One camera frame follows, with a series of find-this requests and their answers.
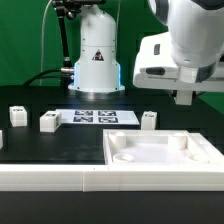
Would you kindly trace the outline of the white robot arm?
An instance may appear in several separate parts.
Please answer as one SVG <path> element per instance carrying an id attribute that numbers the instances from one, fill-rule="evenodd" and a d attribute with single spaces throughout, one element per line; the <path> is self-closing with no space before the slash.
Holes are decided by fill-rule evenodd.
<path id="1" fill-rule="evenodd" d="M 165 33 L 142 39 L 135 59 L 138 88 L 224 92 L 224 0 L 147 0 Z M 81 52 L 71 88 L 123 88 L 115 51 L 116 23 L 94 3 L 81 8 Z"/>

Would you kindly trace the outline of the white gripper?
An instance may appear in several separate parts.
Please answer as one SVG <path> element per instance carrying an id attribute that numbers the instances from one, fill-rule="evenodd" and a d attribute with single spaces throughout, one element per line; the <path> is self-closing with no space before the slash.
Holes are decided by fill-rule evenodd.
<path id="1" fill-rule="evenodd" d="M 138 88 L 200 92 L 224 92 L 224 62 L 207 80 L 186 83 L 179 80 L 179 70 L 170 56 L 168 32 L 144 37 L 136 56 L 133 84 Z"/>

